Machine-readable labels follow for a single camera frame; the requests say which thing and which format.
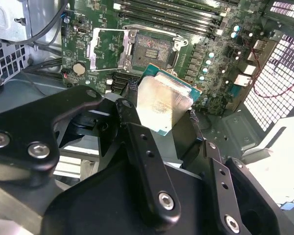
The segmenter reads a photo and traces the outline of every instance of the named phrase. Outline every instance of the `ram slot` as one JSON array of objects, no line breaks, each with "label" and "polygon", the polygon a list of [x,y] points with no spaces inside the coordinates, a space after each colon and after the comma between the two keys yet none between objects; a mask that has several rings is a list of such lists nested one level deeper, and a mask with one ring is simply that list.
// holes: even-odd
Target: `ram slot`
[{"label": "ram slot", "polygon": [[139,14],[139,13],[122,11],[122,14],[120,14],[120,16],[125,17],[125,18],[129,18],[129,19],[138,20],[141,22],[150,22],[155,25],[174,29],[174,31],[177,31],[177,30],[178,31],[185,31],[188,33],[201,35],[201,36],[205,36],[208,38],[214,37],[212,30],[205,30],[203,28],[194,27],[189,24],[180,24],[178,22],[168,21],[166,18],[155,17],[153,15],[139,16],[137,14]]},{"label": "ram slot", "polygon": [[220,12],[206,10],[205,8],[203,9],[191,8],[191,7],[179,5],[172,2],[166,2],[164,0],[124,0],[123,2],[129,5],[133,4],[134,2],[140,3],[140,4],[156,7],[158,9],[163,9],[168,12],[181,13],[181,14],[188,15],[190,17],[199,18],[199,19],[207,20],[207,21],[211,21],[212,19],[214,19],[215,21],[221,20],[221,17],[219,16]]},{"label": "ram slot", "polygon": [[158,7],[143,5],[140,3],[132,3],[131,5],[127,5],[125,8],[129,11],[133,11],[133,12],[141,11],[147,14],[152,14],[159,17],[165,17],[171,20],[181,21],[183,23],[191,24],[196,27],[202,27],[205,29],[211,29],[212,27],[217,27],[217,25],[215,24],[216,21],[212,18],[205,19],[205,18],[202,18],[201,16],[195,16],[195,15],[188,16],[186,14],[177,13],[174,11],[169,11],[169,10],[158,8]]}]

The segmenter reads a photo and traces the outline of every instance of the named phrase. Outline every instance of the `black metal bracket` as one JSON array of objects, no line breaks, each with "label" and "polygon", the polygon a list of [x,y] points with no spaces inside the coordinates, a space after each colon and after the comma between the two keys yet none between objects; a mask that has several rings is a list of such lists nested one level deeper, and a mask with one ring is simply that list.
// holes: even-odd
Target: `black metal bracket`
[{"label": "black metal bracket", "polygon": [[142,217],[157,230],[168,230],[178,222],[181,205],[151,131],[141,125],[131,102],[118,99],[116,106],[128,159],[140,179]]},{"label": "black metal bracket", "polygon": [[178,123],[172,133],[183,160],[182,168],[199,175],[206,183],[205,201],[210,213],[210,219],[206,221],[208,230],[215,228],[215,233],[250,234],[240,216],[230,171],[221,163],[218,148],[203,138],[193,111],[185,114],[183,122]]},{"label": "black metal bracket", "polygon": [[48,181],[59,161],[55,132],[63,136],[68,120],[96,109],[101,100],[89,87],[77,86],[0,114],[0,181],[23,186]]}]

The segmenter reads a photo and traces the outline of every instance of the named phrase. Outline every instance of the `cable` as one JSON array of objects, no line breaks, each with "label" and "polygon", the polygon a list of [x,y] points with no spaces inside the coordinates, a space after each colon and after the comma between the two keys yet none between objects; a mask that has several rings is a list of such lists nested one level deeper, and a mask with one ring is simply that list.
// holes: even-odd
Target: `cable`
[{"label": "cable", "polygon": [[43,28],[39,33],[31,37],[30,39],[18,41],[18,42],[9,41],[9,43],[14,45],[29,44],[29,43],[33,43],[37,41],[38,39],[46,35],[52,29],[52,27],[56,24],[56,22],[61,18],[61,15],[63,14],[63,11],[65,10],[67,4],[68,4],[68,0],[64,0],[64,3],[62,7],[60,8],[60,10],[57,12],[57,14],[55,14],[53,19],[49,22],[49,24],[47,24],[47,26]]},{"label": "cable", "polygon": [[256,56],[256,53],[255,53],[254,48],[251,49],[251,52],[253,53],[254,58],[255,58],[255,60],[257,61],[257,67],[258,67],[258,72],[257,72],[256,76],[255,76],[254,79],[253,79],[253,90],[254,90],[254,93],[255,93],[257,96],[262,97],[262,98],[277,98],[277,97],[279,97],[279,96],[282,96],[282,95],[285,94],[286,92],[290,91],[290,90],[294,87],[294,83],[293,83],[293,84],[292,84],[291,86],[289,86],[285,91],[283,91],[283,92],[280,93],[280,94],[276,94],[276,95],[261,95],[261,94],[259,94],[259,92],[258,92],[258,91],[256,90],[256,88],[255,88],[255,84],[256,84],[256,81],[258,80],[258,78],[259,78],[259,76],[260,76],[260,74],[261,74],[261,66],[260,66],[259,60],[258,60],[258,58],[257,58],[257,56]]},{"label": "cable", "polygon": [[47,43],[47,44],[40,44],[40,43],[34,42],[34,44],[37,45],[37,46],[39,46],[39,47],[47,47],[48,48],[57,39],[57,36],[58,36],[59,31],[61,29],[61,26],[62,26],[62,19],[59,20],[58,28],[57,28],[57,30],[55,32],[55,35],[54,35],[54,37],[52,38],[52,40],[49,43]]},{"label": "cable", "polygon": [[27,81],[29,81],[30,82],[30,84],[33,86],[33,88],[35,88],[35,90],[36,91],[38,91],[40,94],[42,94],[43,96],[48,96],[48,95],[46,95],[45,93],[43,93],[37,86],[36,86],[36,84],[29,78],[29,76],[26,74],[26,73],[24,73],[24,72],[22,72],[22,74],[24,74],[25,75],[25,78],[27,79]]}]

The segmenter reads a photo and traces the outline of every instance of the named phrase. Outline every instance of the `black plastic part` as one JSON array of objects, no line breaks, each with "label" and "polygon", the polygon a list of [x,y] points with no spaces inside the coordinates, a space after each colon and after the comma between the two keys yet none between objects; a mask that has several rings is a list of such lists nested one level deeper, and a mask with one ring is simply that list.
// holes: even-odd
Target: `black plastic part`
[{"label": "black plastic part", "polygon": [[241,217],[253,235],[294,235],[294,225],[238,159],[229,159],[230,169]]},{"label": "black plastic part", "polygon": [[[89,87],[77,86],[0,114],[0,132],[10,143],[0,148],[0,181],[38,186],[46,182],[59,161],[54,126],[66,129],[65,122],[80,112],[95,109],[101,95]],[[41,142],[50,149],[44,159],[27,152],[31,143]]]},{"label": "black plastic part", "polygon": [[41,235],[204,234],[202,181],[170,166],[165,168],[181,203],[181,217],[170,230],[157,232],[143,223],[142,195],[132,166],[124,159],[60,194],[45,213]]}]

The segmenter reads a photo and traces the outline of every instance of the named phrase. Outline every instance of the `black cable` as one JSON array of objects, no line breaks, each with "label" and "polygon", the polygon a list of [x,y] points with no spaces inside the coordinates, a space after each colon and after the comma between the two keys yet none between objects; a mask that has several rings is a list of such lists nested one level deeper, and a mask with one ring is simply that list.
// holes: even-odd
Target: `black cable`
[{"label": "black cable", "polygon": [[25,78],[27,79],[27,81],[29,81],[30,82],[30,84],[33,86],[33,88],[35,88],[35,90],[36,91],[38,91],[40,94],[42,94],[43,96],[48,96],[48,95],[46,95],[45,93],[43,93],[37,86],[36,86],[36,84],[29,78],[29,76],[26,74],[26,73],[24,73],[24,72],[22,72],[22,74],[24,74],[25,75]]},{"label": "black cable", "polygon": [[29,43],[34,43],[35,41],[37,41],[41,37],[45,36],[52,29],[52,27],[57,23],[57,21],[61,18],[61,15],[62,15],[63,11],[65,10],[67,4],[68,4],[68,0],[64,0],[64,3],[62,5],[62,7],[60,8],[60,10],[57,12],[57,14],[55,14],[53,19],[49,22],[49,24],[47,24],[47,26],[45,28],[43,28],[39,33],[37,33],[36,35],[31,37],[30,39],[18,41],[18,42],[9,41],[9,43],[14,44],[14,45],[29,44]]},{"label": "black cable", "polygon": [[48,42],[47,44],[41,44],[41,43],[34,42],[34,44],[39,46],[39,47],[42,47],[42,48],[44,48],[44,47],[48,48],[49,46],[51,46],[55,42],[55,40],[56,40],[56,38],[57,38],[57,36],[59,34],[59,31],[61,29],[61,26],[62,26],[62,18],[60,18],[58,28],[57,28],[57,30],[55,32],[55,35],[54,35],[53,39],[50,42]]},{"label": "black cable", "polygon": [[44,62],[41,62],[37,65],[31,65],[31,66],[28,66],[27,68],[23,69],[23,71],[27,72],[27,71],[32,71],[32,70],[41,70],[41,69],[51,68],[51,67],[60,66],[60,65],[62,65],[62,58],[44,61]]}]

